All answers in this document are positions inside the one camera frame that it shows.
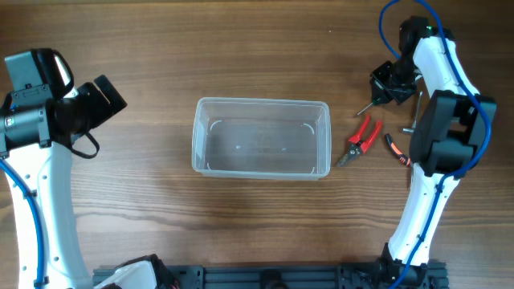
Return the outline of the green handled screwdriver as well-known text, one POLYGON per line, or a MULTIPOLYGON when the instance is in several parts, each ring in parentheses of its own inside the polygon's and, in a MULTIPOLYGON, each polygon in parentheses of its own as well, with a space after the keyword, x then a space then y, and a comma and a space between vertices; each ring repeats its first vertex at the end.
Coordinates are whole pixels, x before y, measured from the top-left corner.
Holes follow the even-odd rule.
POLYGON ((360 110, 358 113, 357 113, 357 116, 360 116, 361 114, 363 114, 364 112, 366 112, 367 110, 369 110, 370 108, 372 108, 373 106, 377 105, 377 101, 376 100, 372 100, 370 104, 368 104, 367 106, 365 106, 362 110, 360 110))

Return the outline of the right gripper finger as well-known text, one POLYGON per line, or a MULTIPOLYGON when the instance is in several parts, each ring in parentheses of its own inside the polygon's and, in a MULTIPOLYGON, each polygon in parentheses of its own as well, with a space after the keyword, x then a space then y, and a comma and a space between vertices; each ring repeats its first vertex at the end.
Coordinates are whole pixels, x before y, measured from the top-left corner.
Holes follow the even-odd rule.
POLYGON ((385 61, 370 74, 371 104, 374 106, 388 104, 394 99, 387 86, 392 67, 393 64, 390 61, 385 61))
POLYGON ((416 89, 398 89, 395 92, 395 101, 402 104, 417 92, 416 89))

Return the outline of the clear plastic container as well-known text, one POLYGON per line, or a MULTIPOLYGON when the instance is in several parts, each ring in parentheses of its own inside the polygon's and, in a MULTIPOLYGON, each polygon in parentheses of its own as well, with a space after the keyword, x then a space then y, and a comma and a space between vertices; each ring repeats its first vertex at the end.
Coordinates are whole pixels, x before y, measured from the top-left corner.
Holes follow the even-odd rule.
POLYGON ((332 126, 322 101, 204 97, 191 165, 205 177, 317 181, 332 166, 332 126))

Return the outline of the red handled snips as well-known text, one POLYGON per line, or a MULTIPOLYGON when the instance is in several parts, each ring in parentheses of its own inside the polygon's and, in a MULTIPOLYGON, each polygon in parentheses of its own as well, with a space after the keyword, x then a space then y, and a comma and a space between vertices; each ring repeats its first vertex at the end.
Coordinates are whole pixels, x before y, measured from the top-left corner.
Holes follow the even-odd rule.
POLYGON ((366 139, 363 138, 366 129, 368 128, 370 116, 366 116, 359 129, 349 138, 349 150, 347 153, 336 163, 336 167, 344 167, 350 162, 356 160, 361 155, 365 154, 368 149, 373 145, 381 132, 383 122, 377 120, 371 133, 366 139))

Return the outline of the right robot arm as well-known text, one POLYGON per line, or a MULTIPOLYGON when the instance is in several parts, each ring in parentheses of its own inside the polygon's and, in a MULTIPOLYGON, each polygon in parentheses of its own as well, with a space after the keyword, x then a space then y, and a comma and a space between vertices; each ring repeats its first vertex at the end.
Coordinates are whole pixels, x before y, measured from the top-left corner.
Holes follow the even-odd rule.
POLYGON ((496 102, 480 95, 456 56, 453 35, 412 16, 399 29, 400 54, 370 75, 374 104, 401 103, 423 79, 429 103, 410 139, 410 192, 397 229, 371 273, 376 288, 439 288, 431 240, 447 199, 492 136, 496 102))

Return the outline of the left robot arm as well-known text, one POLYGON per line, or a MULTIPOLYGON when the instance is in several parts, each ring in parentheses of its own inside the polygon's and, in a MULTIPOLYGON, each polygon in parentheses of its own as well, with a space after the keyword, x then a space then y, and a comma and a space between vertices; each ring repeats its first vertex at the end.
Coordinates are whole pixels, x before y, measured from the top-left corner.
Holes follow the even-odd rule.
POLYGON ((1 169, 13 200, 21 288, 92 288, 71 201, 74 143, 125 108, 105 76, 76 86, 64 57, 39 48, 5 59, 1 169))

